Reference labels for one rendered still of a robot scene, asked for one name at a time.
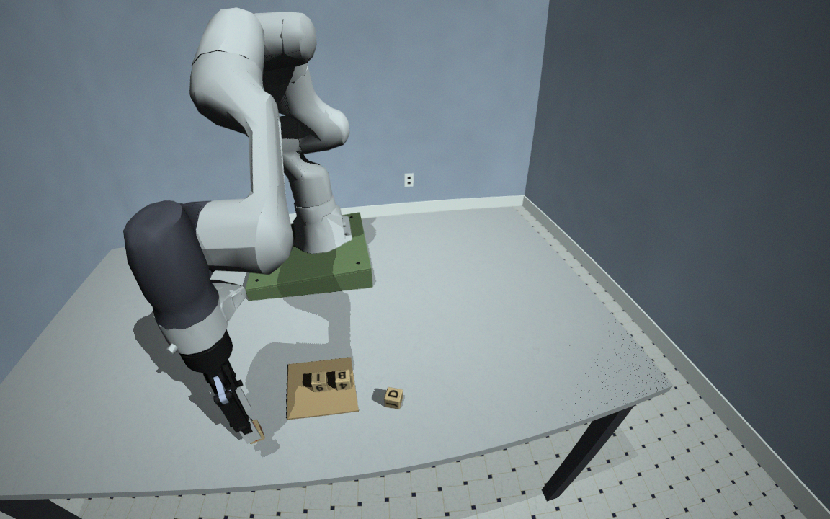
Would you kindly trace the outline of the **beige letter block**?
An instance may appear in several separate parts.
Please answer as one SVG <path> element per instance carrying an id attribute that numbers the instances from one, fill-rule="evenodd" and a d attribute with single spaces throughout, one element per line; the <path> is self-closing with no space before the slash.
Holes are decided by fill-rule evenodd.
<path id="1" fill-rule="evenodd" d="M 326 372 L 312 373 L 312 389 L 313 392 L 327 391 Z"/>
<path id="2" fill-rule="evenodd" d="M 350 390 L 352 388 L 352 385 L 350 384 L 349 369 L 335 371 L 335 384 L 336 390 Z"/>
<path id="3" fill-rule="evenodd" d="M 402 398 L 403 390 L 388 387 L 385 397 L 383 397 L 383 403 L 385 403 L 385 407 L 401 409 Z"/>
<path id="4" fill-rule="evenodd" d="M 256 443 L 257 441 L 260 441 L 260 440 L 266 439 L 266 437 L 264 436 L 264 433 L 263 433 L 263 431 L 262 431 L 262 427 L 261 427 L 261 426 L 260 426 L 260 424 L 258 423 L 258 420 L 252 420 L 252 422 L 254 422 L 254 426 L 256 426 L 256 428 L 257 428 L 257 430 L 258 430 L 258 433 L 261 435 L 261 439 L 256 440 L 256 441 L 252 441 L 250 444 L 253 444 L 253 443 Z"/>

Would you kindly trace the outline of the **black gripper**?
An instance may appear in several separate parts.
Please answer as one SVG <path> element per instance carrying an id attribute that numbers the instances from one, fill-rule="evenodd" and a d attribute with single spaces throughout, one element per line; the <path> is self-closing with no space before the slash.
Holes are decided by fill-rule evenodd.
<path id="1" fill-rule="evenodd" d="M 251 405 L 241 388 L 244 386 L 243 381 L 235 380 L 236 374 L 228 362 L 232 352 L 233 341 L 226 330 L 222 338 L 210 349 L 180 355 L 189 369 L 203 373 L 205 381 L 210 384 L 215 394 L 213 400 L 226 416 L 230 427 L 235 433 L 243 436 L 245 443 L 250 444 L 261 439 L 261 435 L 250 416 L 247 416 L 246 411 L 251 410 Z"/>

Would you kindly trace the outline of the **tan square mat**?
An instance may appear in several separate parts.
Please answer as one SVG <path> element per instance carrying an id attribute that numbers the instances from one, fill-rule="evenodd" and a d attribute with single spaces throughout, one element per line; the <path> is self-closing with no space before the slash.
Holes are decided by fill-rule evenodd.
<path id="1" fill-rule="evenodd" d="M 350 390 L 336 390 L 335 371 L 349 369 Z M 313 392 L 312 373 L 326 372 L 327 391 Z M 352 359 L 337 358 L 289 364 L 287 382 L 287 419 L 332 416 L 358 412 Z"/>

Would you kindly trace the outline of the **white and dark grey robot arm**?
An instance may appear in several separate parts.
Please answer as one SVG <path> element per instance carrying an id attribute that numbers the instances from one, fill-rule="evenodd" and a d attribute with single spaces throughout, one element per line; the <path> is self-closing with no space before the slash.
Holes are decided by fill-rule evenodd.
<path id="1" fill-rule="evenodd" d="M 316 254 L 352 240 L 329 173 L 304 156 L 349 137 L 346 116 L 314 91 L 308 62 L 316 46 L 304 13 L 221 9 L 205 27 L 189 94 L 199 114 L 249 138 L 251 191 L 151 203 L 126 223 L 126 259 L 170 355 L 210 349 L 243 303 L 245 287 L 210 280 L 214 270 L 271 275 L 293 245 Z M 294 241 L 284 173 L 295 200 Z"/>

